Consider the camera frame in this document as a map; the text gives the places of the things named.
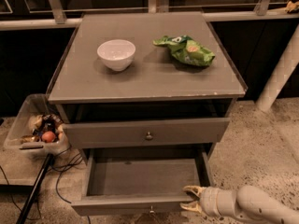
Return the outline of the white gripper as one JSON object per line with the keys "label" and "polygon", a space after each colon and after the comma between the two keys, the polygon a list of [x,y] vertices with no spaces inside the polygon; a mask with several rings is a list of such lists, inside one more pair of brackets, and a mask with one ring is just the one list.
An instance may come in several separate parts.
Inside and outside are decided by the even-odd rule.
{"label": "white gripper", "polygon": [[193,201],[190,203],[180,203],[180,207],[185,211],[195,212],[195,213],[206,213],[210,217],[220,217],[220,206],[219,198],[223,194],[222,189],[214,187],[200,187],[200,186],[185,186],[183,191],[187,194],[191,194],[195,198],[200,198],[200,203],[198,201]]}

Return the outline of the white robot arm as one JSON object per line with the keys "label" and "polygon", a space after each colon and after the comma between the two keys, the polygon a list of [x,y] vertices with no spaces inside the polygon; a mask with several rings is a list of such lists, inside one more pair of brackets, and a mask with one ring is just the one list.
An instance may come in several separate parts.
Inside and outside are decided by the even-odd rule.
{"label": "white robot arm", "polygon": [[299,224],[299,212],[270,197],[263,190],[243,186],[238,190],[186,186],[190,203],[181,203],[186,211],[209,217],[230,217],[247,224]]}

